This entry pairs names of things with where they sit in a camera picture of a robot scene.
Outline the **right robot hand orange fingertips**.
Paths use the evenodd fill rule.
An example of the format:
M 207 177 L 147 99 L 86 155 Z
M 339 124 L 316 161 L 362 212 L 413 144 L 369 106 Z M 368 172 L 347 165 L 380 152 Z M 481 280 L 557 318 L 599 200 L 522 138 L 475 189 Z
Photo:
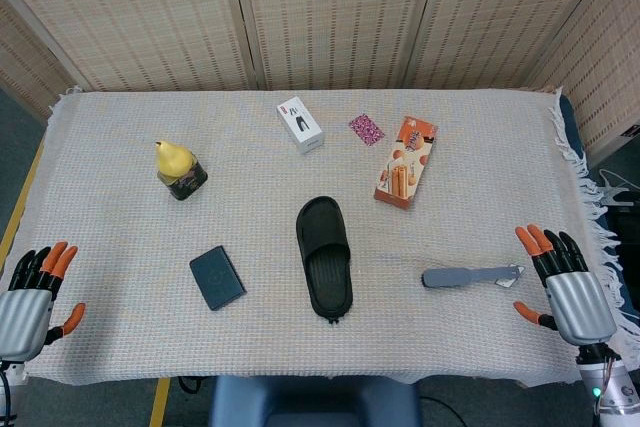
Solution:
M 617 325 L 577 242 L 565 232 L 534 224 L 516 227 L 515 234 L 531 258 L 551 312 L 539 313 L 520 301 L 513 303 L 515 310 L 529 322 L 557 331 L 571 345 L 608 342 Z

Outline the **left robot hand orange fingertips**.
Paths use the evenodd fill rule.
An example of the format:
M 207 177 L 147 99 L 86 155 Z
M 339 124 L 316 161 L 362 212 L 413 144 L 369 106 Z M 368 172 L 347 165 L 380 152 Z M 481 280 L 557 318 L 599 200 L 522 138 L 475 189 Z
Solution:
M 18 261 L 8 290 L 1 294 L 1 369 L 24 364 L 42 349 L 73 332 L 86 305 L 74 306 L 64 323 L 51 326 L 54 303 L 78 248 L 61 241 Z

